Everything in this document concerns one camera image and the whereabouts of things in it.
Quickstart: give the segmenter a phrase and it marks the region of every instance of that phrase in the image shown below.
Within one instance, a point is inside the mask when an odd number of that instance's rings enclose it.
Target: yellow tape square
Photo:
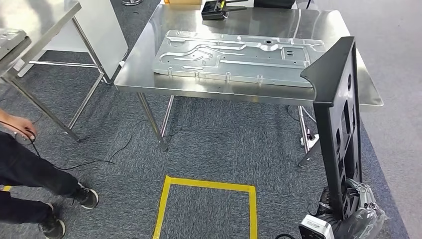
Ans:
[[[232,183],[220,183],[211,181],[202,181],[186,178],[172,178],[166,176],[164,181],[163,192],[161,193],[160,207],[158,209],[157,224],[155,225],[153,239],[159,239],[161,234],[161,227],[163,226],[164,213],[166,211],[167,199],[169,197],[170,186],[172,184],[201,187],[201,188],[214,188],[224,189],[231,191],[240,191],[249,193],[249,221],[250,221],[250,239],[258,238],[258,226],[256,220],[256,190],[254,186]]]
[[[10,191],[11,190],[11,186],[5,186],[3,189],[2,189],[2,191],[5,191],[5,192],[8,192],[8,191]]]

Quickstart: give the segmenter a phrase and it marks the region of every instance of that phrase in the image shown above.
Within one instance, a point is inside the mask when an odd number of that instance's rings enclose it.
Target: black plastic panel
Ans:
[[[346,177],[362,181],[359,96],[354,37],[342,37],[301,77],[314,87],[314,111],[324,160],[330,205],[336,219],[357,209],[349,199]]]

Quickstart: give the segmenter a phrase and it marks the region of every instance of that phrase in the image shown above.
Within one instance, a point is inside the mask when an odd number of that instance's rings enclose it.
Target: aluminum plate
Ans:
[[[24,40],[23,30],[0,28],[0,60]]]
[[[325,52],[320,40],[170,30],[152,68],[169,76],[311,88],[300,73]]]

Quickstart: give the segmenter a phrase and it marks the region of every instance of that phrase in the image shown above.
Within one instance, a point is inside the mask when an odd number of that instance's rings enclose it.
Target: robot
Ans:
[[[306,215],[299,225],[302,239],[373,239],[387,219],[385,212],[377,205],[371,188],[364,183],[348,178],[346,180],[350,197],[359,197],[359,207],[349,218],[338,221],[330,206],[328,187],[324,188],[315,215]],[[289,237],[279,235],[277,238]]]

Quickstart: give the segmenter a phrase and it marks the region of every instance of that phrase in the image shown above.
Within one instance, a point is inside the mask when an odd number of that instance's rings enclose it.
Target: gray carpet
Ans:
[[[386,181],[410,238],[422,234],[422,1],[316,0],[320,9],[337,9],[351,34],[384,106],[362,115]],[[400,45],[400,51],[391,51]]]
[[[119,0],[112,0],[129,47],[157,2],[124,7]],[[79,53],[47,52],[43,59],[89,62],[88,55]],[[22,82],[68,122],[97,75],[93,69],[35,66]],[[161,121],[168,97],[147,97]],[[1,99],[5,100],[0,107],[10,113],[33,121],[40,117],[34,106],[5,85],[0,86]],[[75,126],[81,142],[73,142],[46,117],[35,123],[41,156],[60,167],[107,160],[133,135],[127,148],[112,159],[116,165],[96,163],[70,171],[98,191],[96,209],[84,210],[43,189],[13,187],[12,195],[53,202],[66,223],[68,239],[146,239],[154,232],[165,175],[250,184],[257,190],[259,238],[273,239],[280,233],[300,238],[297,224],[308,208],[315,210],[326,179],[321,155],[311,166],[297,167],[303,155],[298,142],[301,133],[286,106],[176,97],[166,152],[159,149],[148,122],[131,130],[141,120],[145,117],[135,94],[101,84]],[[315,125],[307,123],[315,132]],[[373,185],[377,200],[391,217],[379,238],[406,238],[365,131],[362,141],[365,181]],[[247,198],[240,192],[172,186],[160,238],[248,238]],[[394,237],[393,230],[401,236]],[[43,237],[36,225],[0,224],[0,238]]]

